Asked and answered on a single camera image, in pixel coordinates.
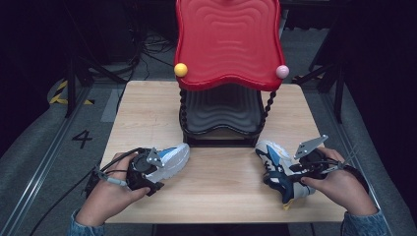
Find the white and navy sneaker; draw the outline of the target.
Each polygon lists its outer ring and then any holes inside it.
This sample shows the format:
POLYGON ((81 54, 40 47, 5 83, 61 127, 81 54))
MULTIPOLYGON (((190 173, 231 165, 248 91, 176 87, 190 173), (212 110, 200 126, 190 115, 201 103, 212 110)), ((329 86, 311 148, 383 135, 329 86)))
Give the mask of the white and navy sneaker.
POLYGON ((288 210, 295 200, 316 192, 312 187, 290 180, 290 176, 294 175, 290 169, 292 159, 282 146, 271 141, 259 141, 255 146, 255 153, 266 170, 263 182, 281 194, 284 210, 288 210))

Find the red and black shoe rack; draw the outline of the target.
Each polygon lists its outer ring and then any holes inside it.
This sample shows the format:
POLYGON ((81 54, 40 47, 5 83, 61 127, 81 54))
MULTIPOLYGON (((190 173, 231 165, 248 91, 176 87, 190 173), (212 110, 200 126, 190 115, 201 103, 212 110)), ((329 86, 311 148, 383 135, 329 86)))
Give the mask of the red and black shoe rack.
POLYGON ((252 147, 289 74, 278 0, 176 0, 179 123, 192 147, 252 147))

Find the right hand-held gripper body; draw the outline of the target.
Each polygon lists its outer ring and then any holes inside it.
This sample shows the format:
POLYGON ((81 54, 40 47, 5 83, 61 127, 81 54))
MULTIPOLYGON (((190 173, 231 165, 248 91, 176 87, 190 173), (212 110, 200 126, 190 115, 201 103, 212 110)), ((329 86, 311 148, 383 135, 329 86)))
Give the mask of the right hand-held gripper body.
POLYGON ((299 144, 294 159, 297 160, 296 164, 302 164, 305 170, 303 172, 293 172, 293 175, 309 176, 320 180, 327 177, 328 162, 325 155, 318 149, 318 146, 327 139, 327 135, 322 135, 299 144))

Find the white and light blue sneaker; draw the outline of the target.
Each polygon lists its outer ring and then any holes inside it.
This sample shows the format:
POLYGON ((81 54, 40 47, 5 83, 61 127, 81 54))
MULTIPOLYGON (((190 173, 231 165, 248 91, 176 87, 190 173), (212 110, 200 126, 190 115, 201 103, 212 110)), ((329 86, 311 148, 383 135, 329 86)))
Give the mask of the white and light blue sneaker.
POLYGON ((175 147, 159 150, 157 155, 163 166, 158 167, 154 172, 146 175, 146 178, 152 181, 152 183, 169 179, 180 172, 189 160, 190 147, 182 143, 175 147))

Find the person's left hand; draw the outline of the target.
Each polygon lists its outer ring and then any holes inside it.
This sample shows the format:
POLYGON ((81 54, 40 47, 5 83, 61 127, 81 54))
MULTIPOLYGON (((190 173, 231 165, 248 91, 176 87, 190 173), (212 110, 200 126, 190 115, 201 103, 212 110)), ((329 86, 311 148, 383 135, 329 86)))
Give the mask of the person's left hand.
POLYGON ((149 191, 149 187, 132 191, 126 186, 100 180, 76 214, 75 220, 84 226, 101 226, 107 219, 145 197, 149 191))

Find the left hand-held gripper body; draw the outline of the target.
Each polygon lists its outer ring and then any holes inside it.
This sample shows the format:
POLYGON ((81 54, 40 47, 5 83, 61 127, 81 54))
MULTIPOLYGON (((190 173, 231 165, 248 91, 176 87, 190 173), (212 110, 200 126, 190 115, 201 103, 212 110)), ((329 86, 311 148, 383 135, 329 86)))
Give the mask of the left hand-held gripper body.
POLYGON ((132 191, 144 188, 146 182, 151 182, 146 178, 146 175, 151 174, 158 167, 162 166, 163 164, 154 147, 139 151, 131 160, 127 170, 126 181, 128 187, 132 191))

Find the aluminium floor rail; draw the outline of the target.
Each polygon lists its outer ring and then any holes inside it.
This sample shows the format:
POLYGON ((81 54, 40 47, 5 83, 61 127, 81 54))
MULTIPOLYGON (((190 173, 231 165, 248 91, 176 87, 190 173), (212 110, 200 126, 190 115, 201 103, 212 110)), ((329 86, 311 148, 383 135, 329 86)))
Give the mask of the aluminium floor rail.
POLYGON ((414 236, 417 229, 409 208, 381 162, 354 100, 349 94, 342 99, 341 122, 335 117, 332 96, 322 94, 321 101, 335 130, 336 149, 351 157, 366 178, 371 198, 385 217, 388 236, 414 236))
POLYGON ((83 200, 86 175, 100 160, 106 94, 83 88, 69 118, 52 104, 0 159, 0 236, 63 236, 83 200))

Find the black metal stand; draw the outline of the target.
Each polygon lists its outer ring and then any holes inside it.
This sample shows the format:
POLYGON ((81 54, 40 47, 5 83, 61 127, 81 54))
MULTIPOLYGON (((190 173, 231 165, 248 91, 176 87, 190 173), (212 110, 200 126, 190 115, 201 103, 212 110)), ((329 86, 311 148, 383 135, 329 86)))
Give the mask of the black metal stand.
POLYGON ((68 94, 68 104, 67 112, 65 117, 69 118, 72 113, 75 111, 77 106, 76 101, 76 80, 79 80, 80 84, 83 87, 90 87, 93 84, 93 78, 90 68, 93 68, 99 74, 109 78, 111 81, 116 84, 126 84, 127 81, 123 80, 116 74, 108 71, 104 67, 86 59, 82 56, 77 55, 74 52, 70 52, 67 58, 67 71, 65 79, 67 81, 67 94, 68 94))
POLYGON ((320 93, 328 93, 332 87, 334 89, 333 114, 338 123, 342 122, 341 108, 344 91, 344 66, 345 60, 343 50, 339 44, 339 34, 335 28, 328 31, 322 45, 320 46, 313 62, 309 66, 309 73, 304 76, 296 76, 292 83, 303 85, 312 79, 322 76, 317 85, 320 93))

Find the person's right hand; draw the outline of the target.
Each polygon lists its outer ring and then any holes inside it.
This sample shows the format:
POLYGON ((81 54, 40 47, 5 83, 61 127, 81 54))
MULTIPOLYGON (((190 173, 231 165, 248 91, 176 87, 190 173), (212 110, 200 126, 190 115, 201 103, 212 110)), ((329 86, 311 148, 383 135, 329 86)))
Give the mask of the person's right hand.
POLYGON ((362 184, 346 170, 332 171, 323 180, 302 177, 301 182, 319 190, 330 200, 344 207, 350 214, 365 216, 378 212, 362 184))

